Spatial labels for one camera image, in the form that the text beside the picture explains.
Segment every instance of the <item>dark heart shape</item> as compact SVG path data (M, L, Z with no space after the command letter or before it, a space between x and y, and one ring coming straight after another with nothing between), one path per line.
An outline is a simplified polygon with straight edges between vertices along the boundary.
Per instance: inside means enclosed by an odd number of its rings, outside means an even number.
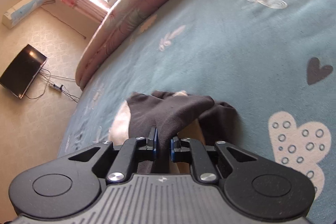
M309 60L307 66L307 84L312 85L326 78L333 72L331 65L325 65L320 68L320 60L317 57L313 57Z

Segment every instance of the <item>circular cap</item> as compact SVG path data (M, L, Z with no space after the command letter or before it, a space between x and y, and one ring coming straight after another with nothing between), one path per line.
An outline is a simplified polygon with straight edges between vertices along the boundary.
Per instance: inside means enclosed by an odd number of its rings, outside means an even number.
M277 198L287 194L292 185L289 180L278 175L262 175L256 177L252 186L259 194L271 198Z
M124 179L124 174L123 173L119 173L119 172L114 172L108 175L108 179L111 181L120 181L122 179Z
M42 196L58 196L70 190L72 180L60 174L48 174L39 177L33 183L33 189Z
M213 173L203 173L199 178L203 181L213 181L217 179L217 176Z

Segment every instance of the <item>dark gray cloth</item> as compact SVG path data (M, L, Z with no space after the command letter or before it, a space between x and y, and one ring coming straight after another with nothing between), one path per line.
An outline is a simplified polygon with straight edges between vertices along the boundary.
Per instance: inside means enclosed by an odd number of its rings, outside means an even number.
M227 140L233 131L236 110L210 96L172 96L174 93L155 91L152 95L133 94L127 100L131 111L129 137L148 137L152 127L158 132L157 160L139 163L140 173L168 173L170 139L197 118L207 145Z

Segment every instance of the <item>white flower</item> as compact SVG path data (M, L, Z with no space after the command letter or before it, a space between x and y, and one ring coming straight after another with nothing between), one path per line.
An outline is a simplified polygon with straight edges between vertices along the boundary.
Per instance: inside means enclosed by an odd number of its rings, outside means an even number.
M140 26L140 30L139 33L143 33L145 30L147 30L156 20L156 18L158 17L158 15L153 15L151 16L149 19L147 19L141 26Z
M170 40L173 39L174 37L178 36L179 34L181 34L184 29L185 29L185 25L182 25L182 26L178 27L176 30L174 30L172 33L170 33L170 32L167 33L164 38L161 38L160 39L159 50L161 52L163 52L165 50L165 47L171 45Z

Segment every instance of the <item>white heart shape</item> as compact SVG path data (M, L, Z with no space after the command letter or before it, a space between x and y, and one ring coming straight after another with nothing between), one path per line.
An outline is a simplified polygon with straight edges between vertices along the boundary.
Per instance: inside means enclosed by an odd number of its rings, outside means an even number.
M331 134L320 122L296 126L295 119L285 111L273 114L268 120L268 132L274 159L306 175L315 186L315 199L324 186L324 173L317 165L329 152Z

